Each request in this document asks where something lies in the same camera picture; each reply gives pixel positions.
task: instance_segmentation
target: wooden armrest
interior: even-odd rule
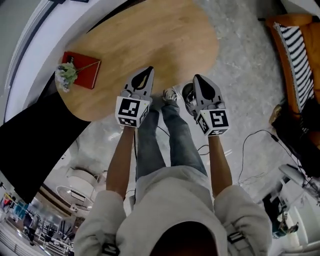
[[[269,17],[266,19],[265,24],[272,28],[274,23],[279,23],[283,26],[304,26],[313,21],[313,17],[311,14],[296,14],[296,13],[288,13],[284,15],[278,15]]]

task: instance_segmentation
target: marble floor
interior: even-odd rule
[[[259,0],[196,0],[214,26],[219,40],[216,64],[206,74],[221,89],[229,110],[230,130],[221,136],[226,159],[230,165],[233,183],[238,182],[242,169],[242,148],[245,138],[260,129],[271,131],[268,123],[275,105],[285,98],[280,62],[271,37],[263,22],[257,18],[280,14],[276,1]],[[175,89],[181,92],[183,84]],[[187,113],[183,100],[178,98],[180,114],[189,123],[197,148],[207,144],[207,139]],[[162,117],[159,126],[167,129]],[[91,123],[77,139],[79,153],[70,166],[53,170],[47,180],[49,187],[63,175],[68,167],[81,168],[93,175],[108,170],[122,132],[114,116]],[[160,150],[166,164],[170,165],[169,137],[160,129],[156,131]],[[202,148],[200,154],[208,152]],[[202,156],[209,170],[209,156]],[[240,185],[259,202],[282,176],[278,167],[291,163],[287,155],[269,134],[259,132],[248,138],[244,148],[243,173]],[[128,191],[135,188],[136,161],[132,151]]]

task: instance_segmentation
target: white sneaker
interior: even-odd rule
[[[177,102],[177,93],[173,88],[169,88],[163,91],[162,98],[164,101],[171,100]]]

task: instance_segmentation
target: wooden table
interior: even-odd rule
[[[71,113],[96,121],[114,112],[128,76],[142,67],[155,68],[152,93],[205,74],[215,63],[218,40],[193,0],[147,0],[103,22],[66,50],[102,60],[94,89],[58,89]]]

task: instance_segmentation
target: leg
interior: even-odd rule
[[[166,99],[165,106],[161,110],[164,123],[170,133],[171,166],[190,166],[208,176],[192,140],[189,126],[179,115],[177,103],[174,100]]]
[[[156,139],[158,120],[159,112],[151,106],[148,115],[138,129],[136,180],[166,167]]]

